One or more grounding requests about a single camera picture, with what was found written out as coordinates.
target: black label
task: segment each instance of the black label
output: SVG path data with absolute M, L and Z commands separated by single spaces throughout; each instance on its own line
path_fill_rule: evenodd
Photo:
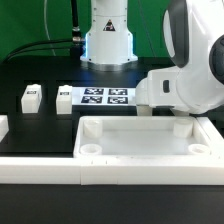
M 100 104 L 102 101 L 103 97 L 100 96 L 84 96 L 81 103 Z
M 36 94 L 37 91 L 27 91 L 27 94 Z
M 68 96 L 69 95 L 69 92 L 61 92 L 60 95 L 61 96 Z
M 108 97 L 108 104 L 128 104 L 128 97 Z
M 128 95 L 127 89 L 109 89 L 109 95 Z
M 103 31 L 113 31 L 115 32 L 115 28 L 114 28 L 114 25 L 112 23 L 112 20 L 110 19 L 107 23 L 107 25 L 104 27 Z

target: small white block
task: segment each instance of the small white block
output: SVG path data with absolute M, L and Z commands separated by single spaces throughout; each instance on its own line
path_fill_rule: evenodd
M 7 116 L 0 116 L 0 142 L 9 131 Z
M 72 114 L 72 86 L 60 86 L 56 99 L 57 114 Z
M 41 86 L 37 84 L 28 85 L 21 100 L 23 113 L 38 113 L 41 99 Z

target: black surface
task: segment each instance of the black surface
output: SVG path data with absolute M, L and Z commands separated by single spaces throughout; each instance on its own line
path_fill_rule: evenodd
M 80 67 L 68 57 L 18 57 L 0 66 L 0 114 L 7 114 L 10 132 L 0 144 L 2 156 L 72 157 L 78 121 L 85 115 L 136 115 L 135 107 L 74 106 L 71 116 L 56 115 L 58 86 L 135 88 L 147 75 L 144 63 L 123 72 Z M 21 98 L 29 84 L 42 86 L 38 114 L 22 114 Z
M 58 86 L 135 87 L 149 68 L 158 67 L 149 63 L 145 59 L 138 69 L 114 74 L 81 69 L 69 58 L 22 57 L 0 66 L 0 113 L 8 114 L 10 123 L 1 151 L 70 157 L 80 116 L 136 111 L 80 106 L 72 116 L 56 116 Z M 40 113 L 24 116 L 21 96 L 36 82 L 44 86 Z M 154 113 L 170 115 L 166 109 Z M 223 108 L 207 115 L 222 132 Z M 223 210 L 223 186 L 0 185 L 1 224 L 222 224 Z

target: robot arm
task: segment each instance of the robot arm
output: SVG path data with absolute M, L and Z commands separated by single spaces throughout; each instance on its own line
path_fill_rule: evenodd
M 201 114 L 224 104 L 224 3 L 171 0 L 163 33 L 174 67 L 150 71 L 138 105 Z

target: green screen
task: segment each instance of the green screen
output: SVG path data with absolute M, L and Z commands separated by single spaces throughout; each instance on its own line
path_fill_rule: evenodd
M 138 57 L 153 57 L 148 33 L 157 57 L 166 57 L 162 36 L 162 18 L 169 0 L 139 0 L 128 2 L 128 28 L 134 35 L 134 53 Z M 13 49 L 35 41 L 47 40 L 44 19 L 45 0 L 1 0 L 0 59 Z M 72 30 L 70 0 L 48 0 L 47 26 L 50 38 L 70 38 Z M 83 36 L 91 26 L 91 0 L 78 0 L 79 23 Z M 52 55 L 52 52 L 38 54 Z M 67 55 L 57 50 L 56 55 Z

